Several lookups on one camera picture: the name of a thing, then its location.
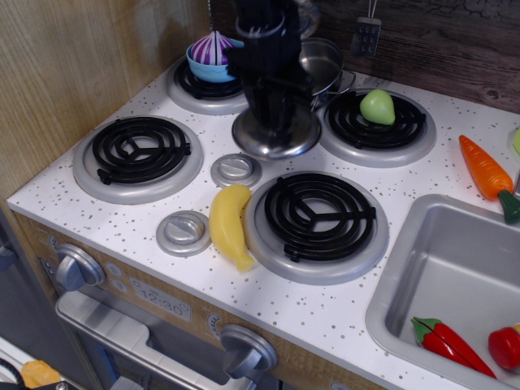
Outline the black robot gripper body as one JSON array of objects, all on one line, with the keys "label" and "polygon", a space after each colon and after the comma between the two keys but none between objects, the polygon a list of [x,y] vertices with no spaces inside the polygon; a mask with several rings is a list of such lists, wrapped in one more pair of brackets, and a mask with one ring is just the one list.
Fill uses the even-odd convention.
[{"label": "black robot gripper body", "polygon": [[301,33],[295,1],[235,1],[242,47],[226,50],[228,73],[247,98],[268,88],[299,98],[312,96],[314,82],[300,64]]}]

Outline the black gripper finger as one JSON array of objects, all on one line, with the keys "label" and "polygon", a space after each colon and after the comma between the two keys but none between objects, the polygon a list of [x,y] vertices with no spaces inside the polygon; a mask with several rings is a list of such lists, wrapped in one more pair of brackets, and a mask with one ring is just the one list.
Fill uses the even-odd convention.
[{"label": "black gripper finger", "polygon": [[242,74],[242,85],[254,118],[258,122],[273,122],[275,114],[271,93],[274,79],[271,76],[245,72]]},{"label": "black gripper finger", "polygon": [[297,116],[312,114],[312,87],[309,85],[279,84],[275,99],[275,130],[288,129]]}]

